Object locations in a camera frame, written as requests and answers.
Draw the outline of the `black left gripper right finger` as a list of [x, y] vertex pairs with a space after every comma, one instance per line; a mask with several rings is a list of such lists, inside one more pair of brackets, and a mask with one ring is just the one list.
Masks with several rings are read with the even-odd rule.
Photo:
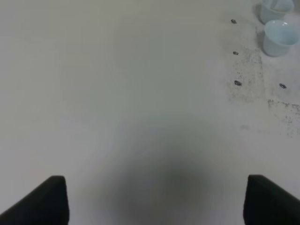
[[300, 200], [263, 175], [249, 175], [243, 219], [246, 225], [298, 225]]

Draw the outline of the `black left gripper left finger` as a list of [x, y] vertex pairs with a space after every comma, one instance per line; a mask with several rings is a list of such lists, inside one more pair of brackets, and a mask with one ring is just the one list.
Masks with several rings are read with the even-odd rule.
[[67, 225], [66, 179], [51, 176], [0, 215], [2, 225]]

